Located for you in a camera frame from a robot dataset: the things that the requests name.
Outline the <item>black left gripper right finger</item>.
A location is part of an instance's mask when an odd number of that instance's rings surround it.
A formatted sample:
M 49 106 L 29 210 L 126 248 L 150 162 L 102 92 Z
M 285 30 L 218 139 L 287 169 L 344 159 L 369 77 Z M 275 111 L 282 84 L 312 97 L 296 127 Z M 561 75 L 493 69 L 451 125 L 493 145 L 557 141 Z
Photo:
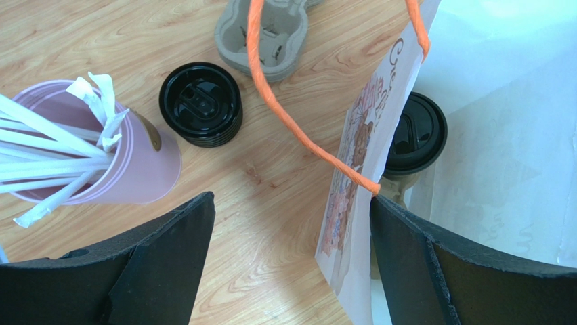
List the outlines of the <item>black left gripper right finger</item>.
M 576 270 L 484 246 L 383 196 L 370 229 L 394 324 L 575 324 Z

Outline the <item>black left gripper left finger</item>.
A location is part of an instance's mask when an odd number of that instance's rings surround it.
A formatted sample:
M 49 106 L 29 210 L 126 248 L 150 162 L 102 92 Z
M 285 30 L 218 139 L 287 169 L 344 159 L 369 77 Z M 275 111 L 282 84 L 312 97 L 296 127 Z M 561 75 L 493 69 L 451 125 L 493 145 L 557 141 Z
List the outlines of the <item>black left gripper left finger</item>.
M 1 266 L 2 324 L 187 324 L 215 221 L 204 192 L 57 259 Z

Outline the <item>white paper takeout bag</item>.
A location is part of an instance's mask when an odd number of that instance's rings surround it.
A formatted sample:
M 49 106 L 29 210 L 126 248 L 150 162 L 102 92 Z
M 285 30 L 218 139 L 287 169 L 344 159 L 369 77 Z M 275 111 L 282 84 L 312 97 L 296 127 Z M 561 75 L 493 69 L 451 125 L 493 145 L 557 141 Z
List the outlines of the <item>white paper takeout bag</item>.
M 353 324 L 391 321 L 370 204 L 412 92 L 445 114 L 407 211 L 490 248 L 576 270 L 576 2 L 424 1 L 345 118 L 316 261 Z

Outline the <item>single paper coffee cup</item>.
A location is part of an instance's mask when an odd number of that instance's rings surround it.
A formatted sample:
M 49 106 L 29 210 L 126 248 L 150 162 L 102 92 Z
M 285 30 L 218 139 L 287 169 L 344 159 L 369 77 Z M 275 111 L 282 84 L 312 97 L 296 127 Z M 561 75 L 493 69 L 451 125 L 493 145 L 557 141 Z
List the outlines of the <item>single paper coffee cup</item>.
M 410 175 L 389 175 L 382 176 L 379 182 L 381 188 L 379 194 L 390 199 L 404 209 L 407 209 L 405 203 L 405 193 L 408 189 L 415 185 L 421 173 L 413 173 Z

